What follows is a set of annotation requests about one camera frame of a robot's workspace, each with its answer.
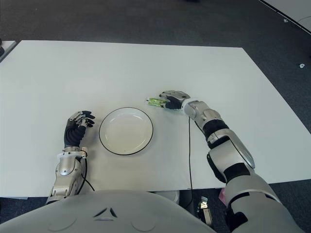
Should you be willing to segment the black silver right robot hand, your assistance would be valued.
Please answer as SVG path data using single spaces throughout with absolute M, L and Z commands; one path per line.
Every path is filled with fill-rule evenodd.
M 164 99 L 166 103 L 164 108 L 171 110 L 179 110 L 185 100 L 190 99 L 190 96 L 182 91 L 168 90 L 159 94 L 159 97 Z

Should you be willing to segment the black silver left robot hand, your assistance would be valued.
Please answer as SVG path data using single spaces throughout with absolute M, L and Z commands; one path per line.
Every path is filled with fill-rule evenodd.
M 78 111 L 67 120 L 64 132 L 64 148 L 79 147 L 87 128 L 95 124 L 91 111 Z

